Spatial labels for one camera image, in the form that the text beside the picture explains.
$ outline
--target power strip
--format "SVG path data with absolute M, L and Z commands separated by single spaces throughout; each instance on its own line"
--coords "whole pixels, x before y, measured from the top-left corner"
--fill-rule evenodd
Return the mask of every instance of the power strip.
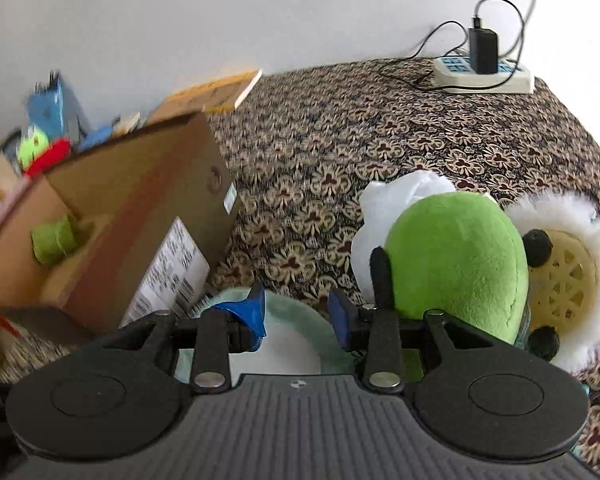
M 432 83 L 434 86 L 491 86 L 509 77 L 513 67 L 515 63 L 501 59 L 498 62 L 497 74 L 477 74 L 471 68 L 468 57 L 437 57 L 433 60 Z M 451 94 L 532 94 L 535 88 L 536 83 L 532 73 L 519 64 L 513 77 L 502 86 L 490 90 L 448 88 L 445 91 Z

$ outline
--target patterned carpet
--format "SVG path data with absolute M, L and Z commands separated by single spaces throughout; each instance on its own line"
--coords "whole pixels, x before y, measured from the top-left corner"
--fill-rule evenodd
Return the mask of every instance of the patterned carpet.
M 359 194 L 416 169 L 503 206 L 551 188 L 578 190 L 600 210 L 600 148 L 544 82 L 530 96 L 422 93 L 379 76 L 380 64 L 268 76 L 237 112 L 210 117 L 244 203 L 215 286 L 258 278 L 322 312 L 335 286 L 362 302 L 349 261 Z M 428 69 L 415 61 L 397 73 Z M 11 357 L 20 372 L 26 361 Z M 582 458 L 600 472 L 600 355 L 581 379 L 592 403 Z

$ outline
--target green plush toy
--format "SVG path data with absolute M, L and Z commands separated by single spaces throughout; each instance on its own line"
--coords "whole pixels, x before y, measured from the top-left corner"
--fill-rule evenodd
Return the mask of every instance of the green plush toy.
M 423 198 L 400 215 L 384 249 L 402 316 L 441 308 L 515 341 L 528 267 L 520 234 L 493 200 L 461 191 Z

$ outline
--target wall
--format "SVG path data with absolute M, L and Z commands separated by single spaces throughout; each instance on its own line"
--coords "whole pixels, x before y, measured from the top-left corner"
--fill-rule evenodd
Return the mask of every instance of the wall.
M 238 70 L 404 54 L 444 20 L 469 25 L 475 1 L 0 0 L 0 137 L 26 122 L 24 97 L 51 68 L 98 125 Z M 526 12 L 529 0 L 513 1 Z M 498 3 L 483 9 L 508 45 L 515 14 Z M 458 37 L 450 27 L 424 54 Z M 538 0 L 523 61 L 600 143 L 600 0 Z

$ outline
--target open cardboard box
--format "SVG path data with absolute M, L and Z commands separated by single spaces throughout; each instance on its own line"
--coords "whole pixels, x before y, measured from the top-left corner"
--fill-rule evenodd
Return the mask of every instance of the open cardboard box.
M 58 343 L 115 330 L 179 217 L 213 269 L 238 205 L 203 114 L 151 124 L 74 156 L 36 178 L 0 224 L 0 313 Z M 31 230 L 73 215 L 86 243 L 53 267 Z

